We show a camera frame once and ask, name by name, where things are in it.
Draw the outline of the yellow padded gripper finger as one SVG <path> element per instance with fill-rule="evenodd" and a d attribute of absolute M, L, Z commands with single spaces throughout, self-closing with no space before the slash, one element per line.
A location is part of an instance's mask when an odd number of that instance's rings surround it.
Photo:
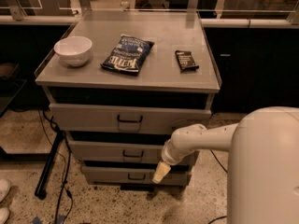
<path fill-rule="evenodd" d="M 152 181 L 156 184 L 160 183 L 164 177 L 170 172 L 171 166 L 164 161 L 160 161 L 154 172 Z"/>

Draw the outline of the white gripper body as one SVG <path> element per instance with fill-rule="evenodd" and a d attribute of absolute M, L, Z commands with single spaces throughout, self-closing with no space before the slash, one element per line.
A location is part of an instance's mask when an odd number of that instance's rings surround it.
<path fill-rule="evenodd" d="M 177 165 L 187 156 L 187 151 L 174 147 L 171 140 L 167 140 L 164 143 L 161 156 L 167 164 Z"/>

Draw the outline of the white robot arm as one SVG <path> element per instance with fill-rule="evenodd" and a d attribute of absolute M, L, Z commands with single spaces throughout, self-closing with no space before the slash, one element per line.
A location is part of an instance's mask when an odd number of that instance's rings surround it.
<path fill-rule="evenodd" d="M 227 151 L 227 224 L 299 224 L 299 109 L 270 106 L 238 123 L 193 124 L 164 143 L 152 181 L 201 149 Z"/>

